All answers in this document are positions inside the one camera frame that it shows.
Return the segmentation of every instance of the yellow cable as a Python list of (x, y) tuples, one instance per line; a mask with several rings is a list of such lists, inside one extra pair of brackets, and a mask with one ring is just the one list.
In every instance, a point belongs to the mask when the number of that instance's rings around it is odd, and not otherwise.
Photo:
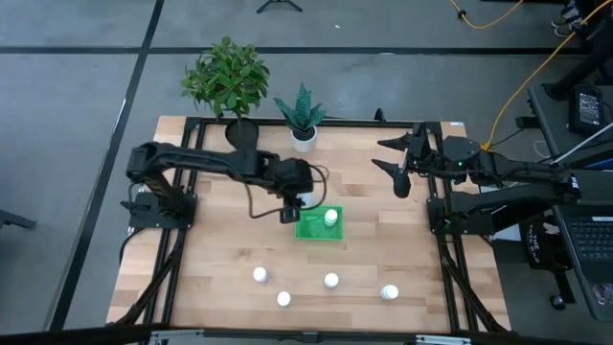
[[(611, 2), (613, 2), (613, 0), (606, 0), (604, 3), (602, 3), (600, 6), (598, 6), (595, 10), (593, 10), (591, 13), (589, 13), (585, 17), (585, 19), (583, 19), (581, 21), (581, 25), (585, 25), (585, 23), (587, 23), (587, 21), (590, 18), (592, 18), (594, 16), (594, 14), (596, 14), (598, 11), (600, 11), (602, 8), (604, 8), (606, 5), (610, 4)], [(489, 134), (488, 141), (481, 146), (481, 148), (483, 150), (489, 150), (489, 148), (491, 147), (491, 142), (494, 140), (494, 134), (496, 133), (496, 128), (498, 127), (498, 122), (502, 118), (502, 115), (505, 113), (505, 111), (507, 110), (507, 108), (509, 107), (511, 102), (515, 99), (515, 97), (517, 97), (517, 95), (519, 95), (519, 93), (524, 89), (524, 87), (526, 87), (526, 85), (532, 80), (532, 78), (534, 78), (534, 76), (536, 74), (538, 74), (538, 72), (540, 72), (540, 70), (543, 69), (543, 67), (545, 67), (549, 63), (549, 61), (551, 61), (556, 56), (556, 54), (560, 51), (560, 49), (562, 49), (562, 47), (566, 43), (568, 43), (568, 41), (570, 41), (574, 36), (575, 36), (575, 32), (572, 32), (568, 37), (566, 37), (566, 39), (564, 39), (564, 41), (562, 41), (562, 43), (554, 50), (554, 52), (549, 57), (547, 57), (545, 62), (541, 63), (541, 65), (538, 66), (538, 68), (536, 68), (536, 70), (521, 84), (521, 86), (519, 86), (517, 91), (515, 91), (515, 93), (509, 98), (507, 103), (505, 103), (505, 106), (502, 107), (502, 109), (498, 113), (498, 116), (496, 117), (496, 120), (494, 121), (494, 125), (491, 128), (491, 133)]]
[[(456, 11), (459, 13), (462, 10), (460, 9), (460, 7), (458, 6), (458, 4), (456, 4), (456, 2), (454, 0), (449, 0), (449, 2), (451, 3), (451, 5), (453, 5), (454, 8), (456, 8)], [(523, 3), (524, 0), (519, 0), (517, 2), (517, 4), (515, 4), (513, 7), (511, 7), (510, 10), (508, 10), (505, 14), (503, 14), (503, 16), (501, 16), (500, 18), (492, 21), (489, 24), (486, 25), (482, 25), (482, 26), (478, 26), (478, 25), (473, 25), (469, 20), (468, 17), (466, 17), (466, 15), (462, 15), (462, 19), (466, 22), (466, 24), (468, 24), (469, 27), (471, 27), (472, 29), (476, 29), (476, 30), (482, 30), (482, 29), (487, 29), (490, 26), (494, 26), (496, 24), (498, 24), (498, 22), (500, 22), (501, 20), (505, 19), (509, 14), (511, 14), (511, 12), (515, 11), (515, 9), (517, 9), (517, 7), (519, 5), (521, 5), (521, 3)]]

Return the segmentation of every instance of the plant pot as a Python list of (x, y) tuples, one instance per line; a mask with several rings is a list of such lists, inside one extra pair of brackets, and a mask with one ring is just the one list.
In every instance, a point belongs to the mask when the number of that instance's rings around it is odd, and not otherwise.
[(256, 150), (260, 129), (255, 121), (249, 118), (233, 120), (226, 126), (226, 140), (237, 150)]
[(297, 130), (292, 130), (291, 139), (296, 151), (311, 152), (315, 148), (315, 141), (317, 140), (317, 127), (312, 127), (305, 134)]

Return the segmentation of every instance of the potted plant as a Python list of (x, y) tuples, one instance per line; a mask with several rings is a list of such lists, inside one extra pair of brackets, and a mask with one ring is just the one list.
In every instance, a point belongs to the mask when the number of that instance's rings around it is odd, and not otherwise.
[(224, 111), (234, 113), (237, 118), (226, 127), (226, 138), (237, 149), (252, 147), (258, 142), (258, 126), (246, 119), (250, 106), (260, 107), (260, 100), (266, 98), (270, 71), (258, 59), (256, 47), (240, 47), (230, 37), (213, 44), (213, 49), (203, 52), (195, 61), (195, 68), (185, 68), (185, 79), (181, 81), (181, 96), (191, 97), (196, 109), (208, 104), (217, 119)]
[(296, 99), (296, 108), (292, 109), (285, 102), (276, 98), (275, 103), (284, 114), (287, 126), (291, 128), (291, 137), (294, 149), (299, 152), (309, 152), (315, 147), (317, 139), (317, 125), (319, 125), (326, 110), (320, 109), (321, 103), (310, 107), (310, 93), (305, 89), (303, 83), (300, 84), (300, 91)]

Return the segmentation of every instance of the green tray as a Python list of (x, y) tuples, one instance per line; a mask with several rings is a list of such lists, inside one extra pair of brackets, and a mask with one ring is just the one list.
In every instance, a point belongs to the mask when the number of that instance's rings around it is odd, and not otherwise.
[[(336, 210), (338, 220), (332, 226), (324, 223), (328, 210)], [(296, 239), (309, 241), (342, 241), (343, 208), (340, 206), (320, 206), (314, 210), (301, 211), (300, 221), (296, 223)]]

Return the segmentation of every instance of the tripod leg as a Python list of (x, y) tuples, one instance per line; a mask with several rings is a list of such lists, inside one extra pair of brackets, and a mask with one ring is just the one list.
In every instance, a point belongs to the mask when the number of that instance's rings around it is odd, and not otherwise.
[(10, 212), (0, 210), (0, 227), (2, 227), (2, 225), (16, 225), (24, 229), (34, 229), (36, 222)]
[(256, 10), (256, 13), (260, 14), (262, 11), (264, 11), (264, 9), (266, 9), (266, 7), (268, 7), (268, 5), (270, 5), (270, 4), (274, 3), (274, 2), (275, 2), (275, 0), (268, 0), (268, 1), (266, 1), (265, 4), (261, 5), (261, 7)]
[(287, 0), (286, 3), (289, 4), (289, 6), (293, 7), (298, 12), (303, 11), (303, 9), (300, 6), (294, 4), (291, 0)]

